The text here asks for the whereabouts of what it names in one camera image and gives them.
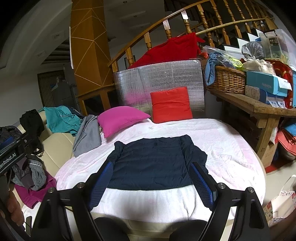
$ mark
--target human hand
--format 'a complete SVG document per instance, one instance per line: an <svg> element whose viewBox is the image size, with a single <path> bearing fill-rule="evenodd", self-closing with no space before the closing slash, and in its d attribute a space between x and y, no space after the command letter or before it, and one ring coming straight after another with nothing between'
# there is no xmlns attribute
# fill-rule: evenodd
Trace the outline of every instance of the human hand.
<svg viewBox="0 0 296 241"><path fill-rule="evenodd" d="M11 220L18 226L23 225L25 218L20 207L20 203L17 201L14 193L9 191L9 198L7 201L7 210L11 213Z"/></svg>

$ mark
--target white blanket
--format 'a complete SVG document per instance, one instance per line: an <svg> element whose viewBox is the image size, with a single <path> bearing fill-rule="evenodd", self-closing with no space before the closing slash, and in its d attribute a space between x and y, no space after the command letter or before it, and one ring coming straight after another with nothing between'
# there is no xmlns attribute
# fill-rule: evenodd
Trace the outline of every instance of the white blanket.
<svg viewBox="0 0 296 241"><path fill-rule="evenodd" d="M154 124L144 120L104 139L94 150L70 159L56 174L57 189L68 189L85 182L99 170L114 150L114 142L125 144L142 138L177 137L189 135L202 151L207 153L206 167L216 182L231 189L253 187L262 204L265 196L265 178L262 168L247 142L229 125L214 119L192 119ZM24 208L25 216L37 212ZM234 219L231 208L228 219ZM194 186L157 191L125 191L107 188L95 213L136 221L172 223L181 220L208 220L211 211L204 207Z"/></svg>

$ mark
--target shopping bag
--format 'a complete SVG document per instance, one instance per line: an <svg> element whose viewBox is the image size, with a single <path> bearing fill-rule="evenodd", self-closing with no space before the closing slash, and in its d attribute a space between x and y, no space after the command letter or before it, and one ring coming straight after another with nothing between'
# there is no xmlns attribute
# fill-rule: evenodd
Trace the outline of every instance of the shopping bag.
<svg viewBox="0 0 296 241"><path fill-rule="evenodd" d="M293 184L296 175L292 175L285 183L277 197L273 198L264 208L264 214L269 227L281 222L296 208L296 198Z"/></svg>

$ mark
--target teal garment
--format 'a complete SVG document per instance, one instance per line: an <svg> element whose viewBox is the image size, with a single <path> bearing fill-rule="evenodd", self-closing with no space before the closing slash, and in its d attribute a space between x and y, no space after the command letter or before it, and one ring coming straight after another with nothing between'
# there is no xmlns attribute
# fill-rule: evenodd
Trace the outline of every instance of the teal garment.
<svg viewBox="0 0 296 241"><path fill-rule="evenodd" d="M76 136L81 120L78 116L73 115L68 107L63 105L59 107L44 107L47 127L53 133L71 133Z"/></svg>

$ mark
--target metal screw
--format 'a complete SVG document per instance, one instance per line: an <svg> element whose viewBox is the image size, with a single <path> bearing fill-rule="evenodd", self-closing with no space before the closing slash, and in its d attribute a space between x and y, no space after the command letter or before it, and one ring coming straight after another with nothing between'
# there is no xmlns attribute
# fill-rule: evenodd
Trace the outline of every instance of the metal screw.
<svg viewBox="0 0 296 241"><path fill-rule="evenodd" d="M55 188L50 188L50 189L48 189L48 192L49 193L53 193L55 191Z"/></svg>
<svg viewBox="0 0 296 241"><path fill-rule="evenodd" d="M224 189L224 188L226 188L226 185L224 183L218 183L218 187L220 189Z"/></svg>
<svg viewBox="0 0 296 241"><path fill-rule="evenodd" d="M78 184L77 184L77 187L78 187L78 188L83 188L83 187L84 187L84 183L83 183L83 182L78 183Z"/></svg>
<svg viewBox="0 0 296 241"><path fill-rule="evenodd" d="M255 192L254 188L252 188L252 187L248 187L248 191L249 192Z"/></svg>

